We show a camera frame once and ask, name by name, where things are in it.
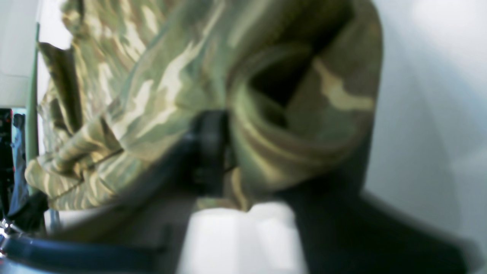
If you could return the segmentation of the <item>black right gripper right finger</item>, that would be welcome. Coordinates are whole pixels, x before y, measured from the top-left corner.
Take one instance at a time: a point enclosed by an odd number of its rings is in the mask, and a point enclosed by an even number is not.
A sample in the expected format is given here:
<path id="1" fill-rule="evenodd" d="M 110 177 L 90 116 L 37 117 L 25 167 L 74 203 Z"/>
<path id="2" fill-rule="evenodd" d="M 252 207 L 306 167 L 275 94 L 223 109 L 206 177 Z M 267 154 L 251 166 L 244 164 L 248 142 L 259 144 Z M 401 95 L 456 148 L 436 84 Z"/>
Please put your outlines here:
<path id="1" fill-rule="evenodd" d="M 358 120 L 353 150 L 326 173 L 275 197 L 294 212 L 310 274 L 471 274 L 478 245 L 433 227 L 460 222 L 444 153 L 393 149 L 368 175 L 374 117 Z"/>

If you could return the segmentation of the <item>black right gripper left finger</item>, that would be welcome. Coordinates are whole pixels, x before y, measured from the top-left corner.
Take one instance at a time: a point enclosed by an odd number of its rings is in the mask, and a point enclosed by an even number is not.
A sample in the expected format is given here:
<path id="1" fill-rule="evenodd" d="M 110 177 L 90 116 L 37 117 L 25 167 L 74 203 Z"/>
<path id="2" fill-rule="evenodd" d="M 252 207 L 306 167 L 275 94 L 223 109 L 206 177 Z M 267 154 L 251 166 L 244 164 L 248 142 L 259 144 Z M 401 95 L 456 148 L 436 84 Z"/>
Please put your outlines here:
<path id="1" fill-rule="evenodd" d="M 223 195 L 227 146 L 226 111 L 204 111 L 111 206 L 47 237 L 7 223 L 1 254 L 54 274 L 174 274 L 197 199 Z"/>

